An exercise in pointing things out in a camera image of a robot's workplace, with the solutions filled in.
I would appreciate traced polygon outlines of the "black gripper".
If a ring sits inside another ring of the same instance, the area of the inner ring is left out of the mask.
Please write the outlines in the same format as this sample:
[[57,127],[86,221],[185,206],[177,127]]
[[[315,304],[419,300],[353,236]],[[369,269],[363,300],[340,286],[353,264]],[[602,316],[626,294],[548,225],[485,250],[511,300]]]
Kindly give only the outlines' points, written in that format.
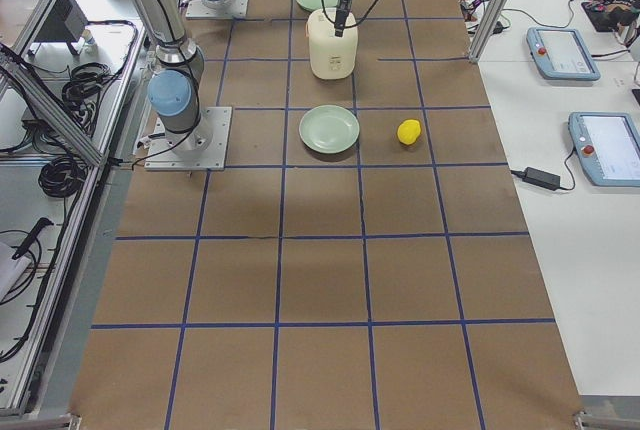
[[348,19],[348,11],[350,10],[350,0],[338,0],[335,9],[334,18],[334,35],[341,37],[344,33],[346,21]]

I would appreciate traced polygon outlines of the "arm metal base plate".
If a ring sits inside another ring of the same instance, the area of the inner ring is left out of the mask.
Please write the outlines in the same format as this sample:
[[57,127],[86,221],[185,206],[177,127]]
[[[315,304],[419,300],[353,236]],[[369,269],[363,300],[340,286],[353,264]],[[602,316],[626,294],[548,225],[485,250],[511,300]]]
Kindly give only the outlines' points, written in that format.
[[190,20],[244,19],[249,0],[187,0],[185,16]]
[[162,136],[151,141],[151,157],[143,161],[144,168],[149,171],[223,170],[231,120],[231,107],[206,107],[200,111],[198,126],[183,140],[183,136],[166,133],[157,117],[154,131]]

